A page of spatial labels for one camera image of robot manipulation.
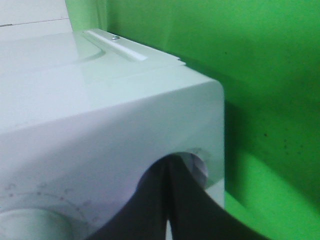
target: white appliance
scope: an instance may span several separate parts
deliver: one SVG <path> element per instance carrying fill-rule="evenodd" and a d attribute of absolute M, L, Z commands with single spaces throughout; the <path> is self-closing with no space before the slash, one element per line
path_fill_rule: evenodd
<path fill-rule="evenodd" d="M 59 231 L 68 222 L 71 233 L 60 239 L 85 238 L 171 153 L 201 172 L 194 176 L 223 206 L 224 93 L 216 80 L 99 29 L 1 42 L 3 239 L 18 238 L 17 229 L 32 235 L 24 224 L 31 219 L 57 221 Z"/>

